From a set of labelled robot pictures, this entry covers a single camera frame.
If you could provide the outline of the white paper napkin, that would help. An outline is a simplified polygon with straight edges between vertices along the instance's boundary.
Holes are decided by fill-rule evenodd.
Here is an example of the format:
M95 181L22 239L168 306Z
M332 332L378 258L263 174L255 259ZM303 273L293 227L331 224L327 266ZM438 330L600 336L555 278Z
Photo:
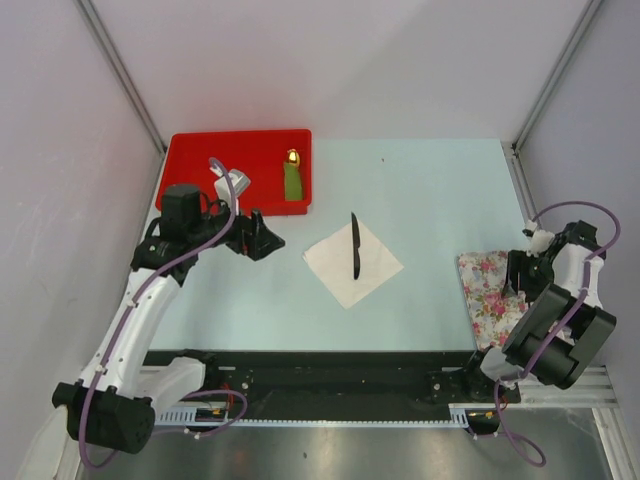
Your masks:
M360 274L354 278L351 222L311 246L303 259L334 296L349 309L398 274L404 266L361 221L359 224Z

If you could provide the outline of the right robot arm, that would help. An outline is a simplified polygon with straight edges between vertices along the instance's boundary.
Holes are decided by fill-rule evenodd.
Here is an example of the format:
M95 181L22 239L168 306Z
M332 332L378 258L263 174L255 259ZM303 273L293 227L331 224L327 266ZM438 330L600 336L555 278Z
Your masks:
M553 234L529 224L524 234L529 248L508 252L501 295L522 294L526 311L504 346L488 348L480 366L461 376L462 391L473 401L486 400L498 382L528 376L570 388L617 323L599 299L606 250L595 226L579 220Z

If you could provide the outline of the black plastic knife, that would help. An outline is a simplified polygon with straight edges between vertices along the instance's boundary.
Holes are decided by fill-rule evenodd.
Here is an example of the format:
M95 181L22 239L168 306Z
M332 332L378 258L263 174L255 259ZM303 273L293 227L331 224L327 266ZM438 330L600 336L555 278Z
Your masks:
M352 229L352 257L353 257L353 279L358 280L361 272L361 257L360 257L360 228L357 216L354 212L351 213L351 229Z

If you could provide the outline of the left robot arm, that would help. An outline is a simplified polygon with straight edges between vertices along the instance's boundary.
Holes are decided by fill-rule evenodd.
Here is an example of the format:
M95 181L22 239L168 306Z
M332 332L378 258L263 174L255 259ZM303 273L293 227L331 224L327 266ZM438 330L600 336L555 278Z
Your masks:
M146 381L139 376L162 317L202 251L224 245L258 261L284 247L259 211L241 213L238 198L248 185L219 179L216 199L192 184L171 185L162 194L105 338L79 378L59 383L52 396L54 407L66 409L67 432L81 448L138 453L160 415L192 393L207 400L219 392L220 374L198 354L174 358Z

